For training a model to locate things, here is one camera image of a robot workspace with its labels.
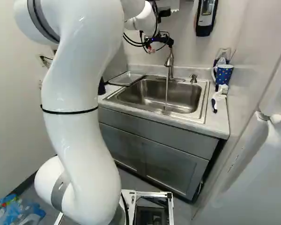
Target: soap dispenser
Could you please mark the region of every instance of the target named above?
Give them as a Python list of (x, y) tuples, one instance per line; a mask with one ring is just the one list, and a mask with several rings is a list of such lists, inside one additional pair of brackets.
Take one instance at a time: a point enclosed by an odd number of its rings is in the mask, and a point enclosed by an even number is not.
[(196, 15), (196, 35), (198, 37), (209, 36), (213, 30), (218, 0), (199, 0)]

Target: stainless steel sink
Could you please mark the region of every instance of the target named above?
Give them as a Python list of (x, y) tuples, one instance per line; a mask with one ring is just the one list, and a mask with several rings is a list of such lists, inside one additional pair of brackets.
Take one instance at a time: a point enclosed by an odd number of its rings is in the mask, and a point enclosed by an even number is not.
[(185, 82), (170, 81), (165, 108), (166, 80), (160, 79), (160, 76), (147, 75), (132, 86), (119, 89), (105, 100), (204, 123), (207, 105), (204, 97), (207, 95), (205, 94), (207, 84), (209, 81), (203, 80), (198, 80), (196, 84), (191, 84), (189, 79)]

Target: floor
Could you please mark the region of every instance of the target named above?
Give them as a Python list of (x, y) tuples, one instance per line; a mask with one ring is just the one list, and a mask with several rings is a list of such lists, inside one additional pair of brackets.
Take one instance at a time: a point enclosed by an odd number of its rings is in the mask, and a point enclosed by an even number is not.
[[(123, 189), (130, 189), (136, 191), (162, 191), (148, 183), (140, 180), (139, 178), (131, 175), (130, 173), (120, 170), (119, 173), (122, 181)], [(45, 210), (46, 216), (42, 221), (44, 225), (54, 225), (59, 212), (52, 208), (50, 205), (43, 202), (36, 194), (34, 187), (31, 186), (21, 196), (25, 199), (33, 200), (41, 205), (41, 208)], [(191, 212), (193, 207), (188, 203), (185, 203), (177, 198), (174, 198), (174, 224), (175, 225), (190, 225), (191, 224)], [(69, 218), (65, 218), (61, 225), (77, 225)]]

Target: gray cabinet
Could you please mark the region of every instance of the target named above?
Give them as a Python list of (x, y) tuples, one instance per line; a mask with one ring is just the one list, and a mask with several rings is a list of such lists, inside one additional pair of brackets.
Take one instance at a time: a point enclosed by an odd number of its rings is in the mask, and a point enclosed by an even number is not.
[(208, 160), (100, 123), (115, 161), (192, 199)]
[(146, 176), (192, 199), (208, 161), (155, 142), (145, 151)]
[(99, 107), (99, 122), (210, 160), (218, 139)]
[(138, 136), (100, 123), (103, 139), (112, 157), (140, 175), (144, 173), (145, 143)]

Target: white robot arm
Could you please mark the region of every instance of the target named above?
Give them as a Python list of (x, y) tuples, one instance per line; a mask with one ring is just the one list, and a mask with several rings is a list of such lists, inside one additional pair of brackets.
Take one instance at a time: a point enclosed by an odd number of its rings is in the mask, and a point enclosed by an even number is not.
[(42, 86), (44, 120), (58, 156), (37, 172), (36, 191), (81, 225), (107, 225), (121, 183), (99, 130), (98, 84), (125, 21), (153, 36), (152, 7), (145, 0), (15, 0), (14, 9), (26, 36), (59, 44)]

